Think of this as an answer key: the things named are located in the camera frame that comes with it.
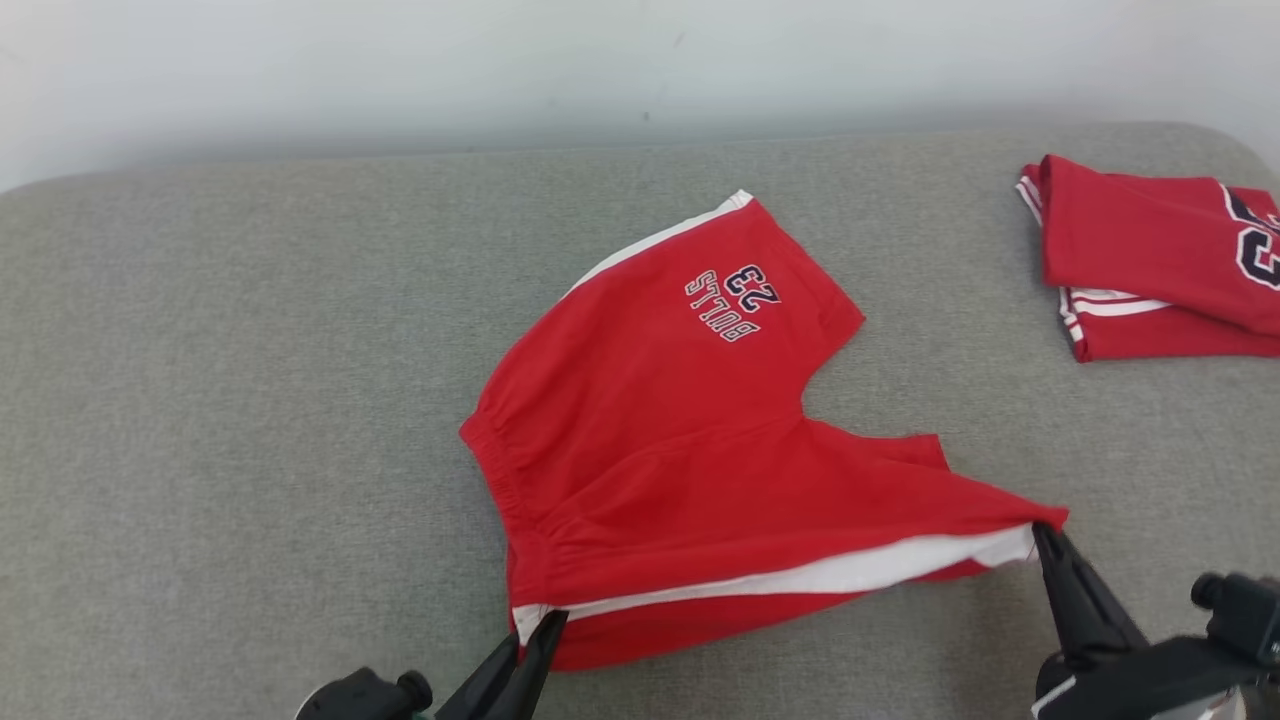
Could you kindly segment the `red basketball jersey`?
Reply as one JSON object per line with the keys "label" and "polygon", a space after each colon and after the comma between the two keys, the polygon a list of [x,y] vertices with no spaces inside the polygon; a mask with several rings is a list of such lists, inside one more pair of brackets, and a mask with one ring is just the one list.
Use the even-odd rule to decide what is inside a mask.
{"label": "red basketball jersey", "polygon": [[1280,205],[1268,192],[1053,154],[1023,168],[1018,192],[1079,363],[1280,357]]}

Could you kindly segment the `red shorts with white stripes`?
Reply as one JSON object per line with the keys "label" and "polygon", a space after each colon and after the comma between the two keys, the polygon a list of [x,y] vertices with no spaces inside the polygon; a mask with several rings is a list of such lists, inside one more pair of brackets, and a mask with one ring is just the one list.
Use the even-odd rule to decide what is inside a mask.
{"label": "red shorts with white stripes", "polygon": [[745,191],[580,278],[460,429],[520,648],[563,615],[553,669],[607,667],[1033,559],[1066,509],[957,474],[936,436],[806,414],[863,320]]}

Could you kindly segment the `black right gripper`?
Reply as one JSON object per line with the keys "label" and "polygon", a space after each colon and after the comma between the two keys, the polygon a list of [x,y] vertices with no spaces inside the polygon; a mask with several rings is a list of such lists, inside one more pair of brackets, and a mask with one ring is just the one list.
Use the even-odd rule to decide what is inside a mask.
{"label": "black right gripper", "polygon": [[1208,638],[1180,635],[1149,647],[1064,532],[1038,521],[1033,537],[1059,660],[1103,664],[1121,657],[1047,691],[1030,706],[1030,720],[1229,720],[1242,707],[1238,689],[1263,678],[1262,664]]}

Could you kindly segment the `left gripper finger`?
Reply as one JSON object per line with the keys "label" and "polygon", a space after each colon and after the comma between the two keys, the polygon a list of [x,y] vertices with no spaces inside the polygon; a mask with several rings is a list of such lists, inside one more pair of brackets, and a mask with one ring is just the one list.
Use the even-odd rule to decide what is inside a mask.
{"label": "left gripper finger", "polygon": [[552,611],[525,646],[513,632],[490,655],[485,720],[532,720],[568,619],[564,610]]}
{"label": "left gripper finger", "polygon": [[435,712],[435,720],[520,720],[516,698],[521,646],[504,638]]}

